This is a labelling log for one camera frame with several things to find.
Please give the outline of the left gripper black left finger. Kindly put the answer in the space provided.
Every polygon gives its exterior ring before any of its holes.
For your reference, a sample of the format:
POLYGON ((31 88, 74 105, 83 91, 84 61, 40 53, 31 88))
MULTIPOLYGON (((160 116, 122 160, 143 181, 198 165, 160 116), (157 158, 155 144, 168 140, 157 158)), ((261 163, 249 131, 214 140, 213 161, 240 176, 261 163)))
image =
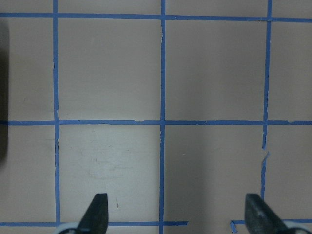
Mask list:
POLYGON ((96 194, 78 224, 79 234, 105 234, 108 229, 108 196, 96 194))

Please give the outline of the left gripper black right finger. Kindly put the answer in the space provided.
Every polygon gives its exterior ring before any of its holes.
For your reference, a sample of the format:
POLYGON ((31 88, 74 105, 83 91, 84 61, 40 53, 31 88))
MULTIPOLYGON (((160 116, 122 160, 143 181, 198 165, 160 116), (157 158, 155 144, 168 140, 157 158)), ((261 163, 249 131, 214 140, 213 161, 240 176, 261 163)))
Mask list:
POLYGON ((281 234, 288 229, 258 194, 246 194, 245 226, 250 234, 281 234))

